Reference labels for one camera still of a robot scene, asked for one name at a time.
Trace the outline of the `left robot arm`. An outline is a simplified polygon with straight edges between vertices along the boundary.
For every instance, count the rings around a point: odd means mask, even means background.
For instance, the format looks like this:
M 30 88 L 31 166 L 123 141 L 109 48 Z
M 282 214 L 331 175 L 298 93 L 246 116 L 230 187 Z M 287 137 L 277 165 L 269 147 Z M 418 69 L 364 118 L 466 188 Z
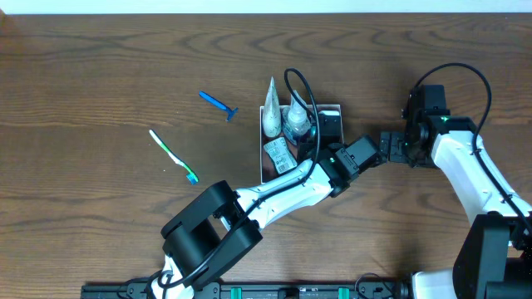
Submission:
M 160 231 L 165 265 L 149 283 L 155 298 L 191 298 L 246 255 L 279 218 L 336 197 L 383 161 L 368 135 L 349 145 L 316 145 L 308 159 L 255 187 L 208 187 Z

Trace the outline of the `clear blue soap pump bottle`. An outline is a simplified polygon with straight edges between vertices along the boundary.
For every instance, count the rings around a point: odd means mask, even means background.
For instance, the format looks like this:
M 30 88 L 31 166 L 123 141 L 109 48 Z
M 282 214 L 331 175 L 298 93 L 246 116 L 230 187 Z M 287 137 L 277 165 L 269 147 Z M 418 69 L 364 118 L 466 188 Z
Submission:
M 300 105 L 306 102 L 301 98 L 297 91 L 296 96 L 291 96 L 290 106 L 282 110 L 283 134 L 288 141 L 297 146 L 299 141 L 308 133 L 311 123 L 307 111 Z

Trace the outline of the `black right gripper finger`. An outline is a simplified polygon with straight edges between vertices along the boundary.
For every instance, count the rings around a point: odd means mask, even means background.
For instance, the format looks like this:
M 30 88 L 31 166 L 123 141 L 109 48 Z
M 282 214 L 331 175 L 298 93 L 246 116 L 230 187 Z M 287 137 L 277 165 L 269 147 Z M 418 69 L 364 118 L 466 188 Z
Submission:
M 389 160 L 393 163 L 407 164 L 405 135 L 402 132 L 391 132 Z
M 379 148 L 386 162 L 390 162 L 392 153 L 392 133 L 390 131 L 383 131 L 380 134 Z

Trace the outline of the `white squeeze tube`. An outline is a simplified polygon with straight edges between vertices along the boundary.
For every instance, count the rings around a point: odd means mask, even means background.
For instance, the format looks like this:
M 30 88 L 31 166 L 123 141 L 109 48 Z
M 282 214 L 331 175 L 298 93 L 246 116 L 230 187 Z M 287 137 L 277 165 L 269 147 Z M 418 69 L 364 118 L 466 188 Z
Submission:
M 264 102 L 262 114 L 262 127 L 264 135 L 268 138 L 277 137 L 282 130 L 281 112 L 278 100 L 278 92 L 274 78 L 271 77 L 268 92 Z

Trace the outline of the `green white labelled packet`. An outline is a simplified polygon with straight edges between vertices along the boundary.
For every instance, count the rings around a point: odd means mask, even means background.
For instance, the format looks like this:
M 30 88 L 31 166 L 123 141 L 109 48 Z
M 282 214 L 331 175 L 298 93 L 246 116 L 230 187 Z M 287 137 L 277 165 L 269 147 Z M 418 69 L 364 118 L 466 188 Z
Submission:
M 282 175 L 297 167 L 298 163 L 289 150 L 286 139 L 281 136 L 268 142 L 264 150 L 271 159 L 277 174 Z

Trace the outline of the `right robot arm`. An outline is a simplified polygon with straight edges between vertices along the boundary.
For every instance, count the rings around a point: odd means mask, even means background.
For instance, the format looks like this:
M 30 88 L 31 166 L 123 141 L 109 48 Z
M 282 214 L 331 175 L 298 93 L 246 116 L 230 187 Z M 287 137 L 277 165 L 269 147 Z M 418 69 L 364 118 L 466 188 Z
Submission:
M 441 85 L 414 87 L 401 113 L 403 132 L 383 132 L 388 161 L 440 169 L 470 222 L 453 267 L 417 272 L 411 298 L 529 298 L 531 206 L 485 151 L 472 119 L 453 116 Z

